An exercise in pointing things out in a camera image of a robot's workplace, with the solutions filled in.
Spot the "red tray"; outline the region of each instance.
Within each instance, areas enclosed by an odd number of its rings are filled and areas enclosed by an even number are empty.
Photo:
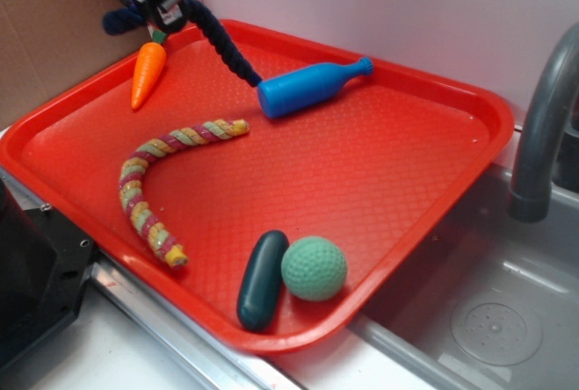
[[[223,22],[267,79],[350,52]],[[342,328],[508,142],[513,119],[496,95],[374,60],[369,78],[283,119],[230,73],[194,26],[170,37],[165,72],[130,107],[136,55],[14,124],[0,162],[90,234],[100,248],[225,343],[255,353],[305,347]],[[249,135],[152,166],[151,209],[185,246],[182,271],[158,261],[118,198],[125,159],[151,138],[212,119],[246,119]],[[310,303],[281,294],[264,333],[242,328],[236,300],[253,246],[280,229],[323,236],[346,254],[346,286]]]

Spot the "orange carrot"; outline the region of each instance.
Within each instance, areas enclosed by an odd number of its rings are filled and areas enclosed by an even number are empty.
[[[145,103],[165,67],[165,62],[166,51],[159,43],[145,43],[138,51],[130,101],[132,109],[139,109]]]

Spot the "gray faucet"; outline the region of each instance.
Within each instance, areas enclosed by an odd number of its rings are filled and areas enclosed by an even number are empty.
[[[509,188],[511,217],[526,223],[544,219],[552,180],[579,191],[578,95],[579,24],[575,24],[553,50],[525,119]]]

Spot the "tray rim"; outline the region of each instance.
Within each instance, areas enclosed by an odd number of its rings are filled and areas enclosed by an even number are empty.
[[[246,39],[253,39],[257,42],[263,39],[265,34],[268,36],[268,41],[265,47],[262,48],[260,45],[261,49],[277,52],[278,49],[276,48],[279,48],[280,45],[285,45],[284,47],[291,45],[290,50],[294,54],[294,58],[305,62],[319,62],[321,59],[346,63],[360,56],[354,52],[343,51],[332,46],[242,22],[223,20],[222,23],[234,41],[238,35],[243,35]],[[204,37],[200,30],[194,25],[190,25],[181,33],[172,35],[166,46],[170,53],[172,50],[180,49],[184,44],[203,39]],[[312,51],[317,53],[315,61],[308,60],[308,54]],[[91,231],[99,230],[100,242],[107,244],[106,247],[102,248],[106,250],[113,260],[121,263],[143,282],[164,295],[191,319],[197,320],[195,315],[210,317],[210,319],[199,320],[199,324],[225,343],[256,354],[274,354],[301,349],[324,338],[331,337],[331,335],[343,328],[354,314],[362,308],[371,294],[380,287],[387,276],[395,271],[395,268],[412,252],[423,236],[451,209],[454,203],[490,165],[492,159],[509,142],[514,129],[512,112],[506,102],[495,93],[425,71],[418,71],[399,64],[372,58],[375,63],[375,75],[370,78],[379,78],[383,76],[383,72],[393,72],[401,76],[401,81],[406,81],[406,83],[411,81],[413,83],[415,93],[412,94],[416,96],[427,99],[424,96],[420,96],[420,94],[421,90],[425,90],[425,87],[428,86],[429,90],[435,88],[443,91],[447,95],[445,105],[450,108],[467,111],[478,118],[481,114],[487,114],[489,122],[484,120],[483,122],[489,130],[489,143],[480,155],[461,171],[452,186],[449,187],[452,190],[458,189],[460,191],[452,191],[451,193],[448,190],[445,191],[441,198],[422,216],[420,224],[429,225],[430,227],[428,229],[412,229],[406,233],[376,265],[375,269],[360,281],[356,289],[347,295],[347,299],[338,304],[315,327],[286,335],[251,333],[241,328],[233,327],[225,317],[215,313],[206,301],[197,298],[192,292],[181,289],[180,286],[178,287],[179,289],[176,289],[175,280],[167,273],[157,268],[149,268],[150,265],[138,260],[137,263],[135,263],[135,260],[131,262],[129,255],[117,252],[119,246],[122,249],[123,241],[120,237],[106,229],[102,231],[101,224],[97,220],[84,214],[75,204],[68,202],[58,191],[52,190],[40,177],[19,163],[19,153],[36,133],[50,127],[69,113],[89,103],[95,96],[131,78],[136,58],[137,53],[134,52],[17,120],[0,139],[0,164],[25,186],[29,187],[31,191],[46,201],[50,201],[52,205],[67,214],[88,234],[92,234]],[[397,83],[399,87],[402,87],[401,83],[397,81],[394,81],[393,85],[396,86]],[[465,98],[470,98],[472,101],[468,105],[464,104]],[[162,289],[164,286],[170,286],[171,289]]]

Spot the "sink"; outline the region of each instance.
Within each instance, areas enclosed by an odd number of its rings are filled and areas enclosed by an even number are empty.
[[[352,324],[438,388],[579,386],[579,199],[554,186],[524,224],[509,179],[491,166]]]

